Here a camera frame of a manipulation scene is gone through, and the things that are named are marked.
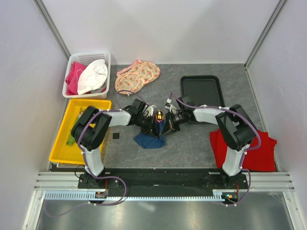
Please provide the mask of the blue paper napkin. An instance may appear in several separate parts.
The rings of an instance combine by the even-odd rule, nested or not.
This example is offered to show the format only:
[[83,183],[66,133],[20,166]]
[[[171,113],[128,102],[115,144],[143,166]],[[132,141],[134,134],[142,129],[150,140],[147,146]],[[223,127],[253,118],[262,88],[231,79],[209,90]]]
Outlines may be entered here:
[[[158,131],[160,132],[164,124],[159,125],[157,121],[156,121],[156,124],[157,124]],[[166,145],[164,136],[153,137],[153,136],[144,134],[142,132],[140,132],[138,135],[134,137],[134,141],[139,146],[141,146],[143,149],[159,149]]]

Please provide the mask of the iridescent gold spoon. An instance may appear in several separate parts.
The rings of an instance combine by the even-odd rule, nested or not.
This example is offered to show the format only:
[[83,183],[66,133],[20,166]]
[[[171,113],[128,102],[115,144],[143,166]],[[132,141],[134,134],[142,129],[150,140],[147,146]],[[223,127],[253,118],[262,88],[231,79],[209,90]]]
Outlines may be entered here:
[[163,120],[164,121],[164,114],[163,114],[163,112],[161,111],[161,110],[157,110],[156,112],[155,112],[155,119],[156,119],[156,121],[161,121],[161,120]]

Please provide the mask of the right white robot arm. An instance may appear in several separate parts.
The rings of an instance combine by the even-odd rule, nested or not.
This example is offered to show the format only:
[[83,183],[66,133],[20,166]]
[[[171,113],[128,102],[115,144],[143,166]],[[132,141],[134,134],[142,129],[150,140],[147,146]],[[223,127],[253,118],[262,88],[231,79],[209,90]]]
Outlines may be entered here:
[[243,170],[244,155],[250,148],[254,138],[260,138],[258,131],[242,106],[231,107],[211,105],[191,105],[183,98],[176,98],[180,109],[172,105],[171,98],[165,104],[167,113],[160,136],[180,131],[180,125],[191,121],[214,124],[219,127],[224,142],[227,145],[225,161],[220,176],[220,184],[224,188],[232,188],[237,183],[236,175]]

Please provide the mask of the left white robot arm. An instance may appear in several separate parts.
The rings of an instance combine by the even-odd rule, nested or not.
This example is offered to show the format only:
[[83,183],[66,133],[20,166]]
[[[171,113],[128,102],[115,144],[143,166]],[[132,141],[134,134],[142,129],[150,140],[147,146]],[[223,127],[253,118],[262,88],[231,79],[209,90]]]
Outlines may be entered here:
[[74,137],[83,155],[85,170],[90,174],[89,184],[101,188],[105,184],[105,176],[101,174],[104,165],[100,156],[100,145],[110,127],[136,125],[154,137],[159,136],[155,125],[157,106],[149,106],[138,99],[132,105],[118,110],[99,110],[88,106],[72,128]]

